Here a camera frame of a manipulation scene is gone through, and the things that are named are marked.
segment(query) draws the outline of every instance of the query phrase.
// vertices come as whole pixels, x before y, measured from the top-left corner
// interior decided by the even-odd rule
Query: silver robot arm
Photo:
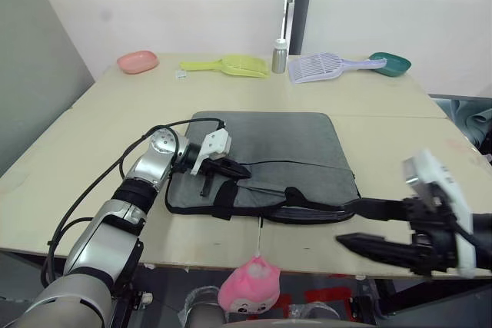
[[[63,277],[46,287],[12,326],[109,326],[111,292],[125,285],[135,271],[143,251],[138,236],[173,165],[193,168],[196,174],[204,159],[223,157],[231,146],[224,128],[208,134],[201,147],[176,135],[174,163],[175,136],[168,129],[151,136],[147,151],[71,249]]]

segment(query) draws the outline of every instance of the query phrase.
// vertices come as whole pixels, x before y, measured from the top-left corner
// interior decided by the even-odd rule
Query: floor
[[[15,319],[29,306],[42,290],[39,268],[10,254],[0,253],[0,326]],[[146,310],[132,314],[130,328],[181,328],[178,312],[183,309],[186,296],[196,287],[220,286],[228,277],[227,271],[141,267],[135,285],[139,290],[151,291],[154,302]],[[396,290],[404,290],[419,280],[396,280]],[[357,281],[348,278],[328,278],[309,274],[282,274],[281,292],[292,303],[304,303],[305,291],[330,289],[337,293],[354,295],[375,294],[371,280]],[[329,303],[343,319],[348,319],[345,304],[340,300]],[[386,319],[377,318],[378,326],[446,326],[483,328],[492,326],[492,289],[425,307],[407,310]],[[271,310],[261,317],[282,317],[282,309]],[[244,319],[232,315],[231,321]]]

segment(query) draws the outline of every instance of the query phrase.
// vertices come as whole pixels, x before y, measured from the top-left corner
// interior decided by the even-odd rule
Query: black strap
[[[234,207],[234,199],[238,194],[238,186],[233,180],[225,181],[215,195],[212,217],[230,220],[231,208]]]

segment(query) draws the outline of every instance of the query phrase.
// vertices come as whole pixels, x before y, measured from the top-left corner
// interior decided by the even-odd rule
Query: gray wall
[[[0,175],[93,82],[48,0],[0,0]]]

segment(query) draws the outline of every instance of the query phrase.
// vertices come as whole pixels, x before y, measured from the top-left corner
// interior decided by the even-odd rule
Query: pink bowl
[[[148,71],[159,64],[157,55],[149,50],[140,50],[123,55],[116,62],[124,73],[130,75]]]

